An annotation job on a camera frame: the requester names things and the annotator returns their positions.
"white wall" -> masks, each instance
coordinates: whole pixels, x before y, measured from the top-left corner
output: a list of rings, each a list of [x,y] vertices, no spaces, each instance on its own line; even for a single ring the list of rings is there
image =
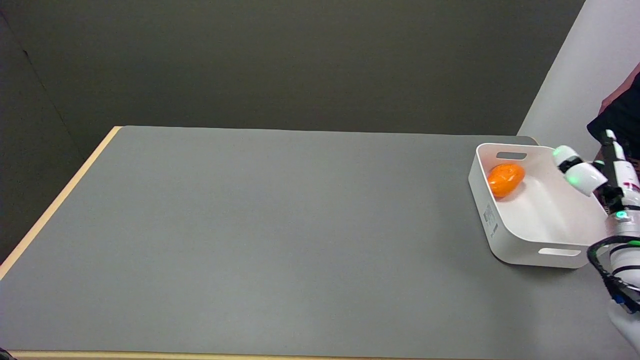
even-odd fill
[[[587,0],[518,132],[593,158],[585,126],[640,61],[640,1]]]

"wooden table edge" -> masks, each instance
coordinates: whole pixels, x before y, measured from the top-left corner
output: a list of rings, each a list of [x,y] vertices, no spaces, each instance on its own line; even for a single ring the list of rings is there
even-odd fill
[[[11,251],[11,254],[5,259],[5,261],[0,265],[0,281],[9,271],[9,269],[15,264],[15,262],[20,258],[20,255],[27,249],[29,244],[33,241],[33,239],[38,235],[40,230],[44,227],[44,225],[49,221],[49,219],[53,216],[56,210],[60,207],[62,202],[67,198],[71,190],[73,190],[80,179],[86,174],[87,170],[93,165],[93,162],[100,156],[100,153],[104,150],[105,147],[109,144],[111,139],[116,135],[116,133],[122,128],[122,126],[114,126],[113,129],[107,134],[107,136],[102,139],[100,145],[95,148],[91,156],[84,162],[84,164],[80,167],[80,169],[76,172],[76,174],[71,178],[71,180],[67,183],[67,185],[62,189],[62,191],[58,194],[58,196],[53,200],[51,205],[44,211],[42,216],[36,221],[35,224],[31,227],[27,235],[25,235],[22,240],[18,243],[18,245]]]
[[[271,355],[181,354],[120,351],[25,351],[9,350],[18,360],[386,360],[384,357],[319,357]]]

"green led light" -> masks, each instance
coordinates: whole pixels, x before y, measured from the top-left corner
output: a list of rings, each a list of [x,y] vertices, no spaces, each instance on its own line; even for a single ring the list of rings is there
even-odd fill
[[[570,176],[567,177],[566,180],[571,184],[571,185],[578,185],[578,183],[580,182],[580,180],[578,180],[577,177],[574,176]]]

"white plastic bin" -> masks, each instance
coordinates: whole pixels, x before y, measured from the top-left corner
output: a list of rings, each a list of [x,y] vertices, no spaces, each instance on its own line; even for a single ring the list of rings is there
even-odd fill
[[[607,214],[595,196],[572,188],[544,146],[484,143],[476,148],[469,185],[493,254],[510,264],[579,268],[587,248],[606,235]],[[514,155],[525,156],[513,160]],[[486,177],[504,163],[526,175],[507,197],[496,199]]]

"bin handle cutout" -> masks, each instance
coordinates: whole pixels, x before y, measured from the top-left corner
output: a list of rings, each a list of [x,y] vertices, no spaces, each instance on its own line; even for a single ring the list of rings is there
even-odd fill
[[[500,151],[495,155],[495,157],[505,160],[524,160],[527,155],[524,152]]]
[[[538,250],[538,254],[543,255],[560,255],[560,256],[578,256],[582,251],[580,250],[566,250],[566,249],[551,249],[550,247],[543,247]]]

